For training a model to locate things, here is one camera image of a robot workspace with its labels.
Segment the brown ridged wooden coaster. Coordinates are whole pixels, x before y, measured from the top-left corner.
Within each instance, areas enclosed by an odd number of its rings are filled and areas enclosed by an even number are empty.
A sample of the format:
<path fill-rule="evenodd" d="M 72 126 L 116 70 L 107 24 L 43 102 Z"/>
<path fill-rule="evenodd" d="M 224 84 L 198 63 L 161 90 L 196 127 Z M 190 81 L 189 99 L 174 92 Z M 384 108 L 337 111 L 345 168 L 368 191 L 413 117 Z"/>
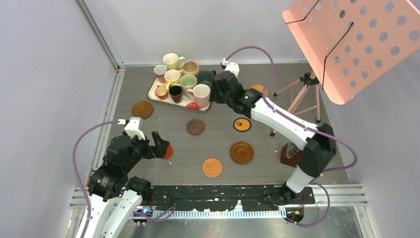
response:
<path fill-rule="evenodd" d="M 154 108 L 150 102 L 140 101 L 132 107 L 131 113 L 133 117 L 147 119 L 152 115 L 153 110 Z"/>

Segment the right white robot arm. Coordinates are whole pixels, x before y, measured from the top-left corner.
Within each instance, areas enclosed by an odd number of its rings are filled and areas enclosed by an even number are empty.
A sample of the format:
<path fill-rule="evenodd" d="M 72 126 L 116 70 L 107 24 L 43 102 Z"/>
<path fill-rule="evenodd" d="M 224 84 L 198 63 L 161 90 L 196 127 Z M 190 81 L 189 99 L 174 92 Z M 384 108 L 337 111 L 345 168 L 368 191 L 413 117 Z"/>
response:
<path fill-rule="evenodd" d="M 324 123 L 319 126 L 298 118 L 272 102 L 265 93 L 245 89 L 229 70 L 219 73 L 212 80 L 210 101 L 226 104 L 235 113 L 269 126 L 301 150 L 297 167 L 280 190 L 279 196 L 286 203 L 300 200 L 302 190 L 322 174 L 336 155 L 337 146 L 330 125 Z"/>

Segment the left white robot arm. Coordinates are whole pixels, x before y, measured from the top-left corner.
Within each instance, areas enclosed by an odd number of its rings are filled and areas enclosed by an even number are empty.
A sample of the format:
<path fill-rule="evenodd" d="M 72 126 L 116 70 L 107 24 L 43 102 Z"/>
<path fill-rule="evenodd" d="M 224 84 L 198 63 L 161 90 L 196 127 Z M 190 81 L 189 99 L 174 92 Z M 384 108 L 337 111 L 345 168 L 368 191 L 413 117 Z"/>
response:
<path fill-rule="evenodd" d="M 112 238 L 139 205 L 152 198 L 151 183 L 143 178 L 129 178 L 129 172 L 142 159 L 162 159 L 170 143 L 152 132 L 154 145 L 127 133 L 114 137 L 106 149 L 103 164 L 90 177 L 85 196 L 89 200 L 78 238 Z"/>

